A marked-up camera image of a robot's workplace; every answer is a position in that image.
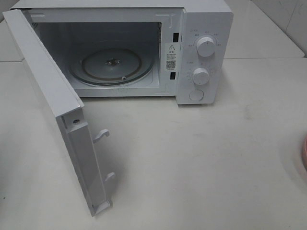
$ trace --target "open door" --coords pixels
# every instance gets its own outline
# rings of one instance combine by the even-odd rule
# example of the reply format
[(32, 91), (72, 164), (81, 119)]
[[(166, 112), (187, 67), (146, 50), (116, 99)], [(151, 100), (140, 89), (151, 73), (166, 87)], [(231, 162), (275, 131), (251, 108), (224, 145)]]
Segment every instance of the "open door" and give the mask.
[(108, 208), (105, 182), (114, 176), (102, 178), (93, 143), (108, 130), (102, 130), (92, 139), (83, 110), (84, 104), (71, 87), (31, 24), (20, 10), (3, 13), (22, 62), (32, 81), (36, 94), (56, 120), (83, 194), (92, 216)]

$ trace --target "white microwave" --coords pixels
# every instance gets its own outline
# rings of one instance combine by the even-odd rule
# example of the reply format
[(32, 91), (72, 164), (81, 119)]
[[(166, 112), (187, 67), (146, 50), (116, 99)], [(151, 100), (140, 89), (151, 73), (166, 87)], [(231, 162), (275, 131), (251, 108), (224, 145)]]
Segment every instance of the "white microwave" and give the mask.
[(92, 215), (111, 205), (80, 97), (214, 102), (233, 14), (223, 0), (20, 0), (3, 13), (56, 120)]

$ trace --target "control knob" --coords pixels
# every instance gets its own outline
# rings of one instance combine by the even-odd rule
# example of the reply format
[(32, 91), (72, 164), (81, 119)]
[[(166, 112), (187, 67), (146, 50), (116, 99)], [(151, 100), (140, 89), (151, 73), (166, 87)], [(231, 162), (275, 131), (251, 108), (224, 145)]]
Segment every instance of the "control knob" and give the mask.
[(209, 79), (209, 72), (204, 68), (198, 68), (192, 73), (192, 79), (195, 85), (204, 85)]
[(214, 38), (209, 36), (200, 38), (196, 44), (198, 54), (204, 58), (215, 53), (215, 46), (216, 42)]

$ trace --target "white countertop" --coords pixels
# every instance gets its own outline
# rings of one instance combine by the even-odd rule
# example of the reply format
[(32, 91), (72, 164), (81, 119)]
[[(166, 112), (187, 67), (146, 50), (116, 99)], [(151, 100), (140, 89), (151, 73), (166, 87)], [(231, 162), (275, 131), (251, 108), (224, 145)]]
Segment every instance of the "white countertop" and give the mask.
[(225, 60), (214, 105), (83, 100), (118, 175), (94, 218), (22, 64), (0, 69), (1, 229), (306, 230), (306, 58)]
[[(301, 58), (304, 53), (252, 1), (225, 0), (234, 12), (225, 58)], [(0, 62), (20, 57), (5, 22), (0, 23)]]

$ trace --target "sticker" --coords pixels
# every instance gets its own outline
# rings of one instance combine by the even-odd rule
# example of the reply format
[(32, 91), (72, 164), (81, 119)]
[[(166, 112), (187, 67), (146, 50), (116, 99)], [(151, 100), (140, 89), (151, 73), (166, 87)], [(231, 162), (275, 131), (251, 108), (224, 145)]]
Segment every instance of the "sticker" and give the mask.
[(177, 70), (179, 68), (178, 55), (180, 53), (180, 44), (166, 43), (165, 44), (165, 69)]

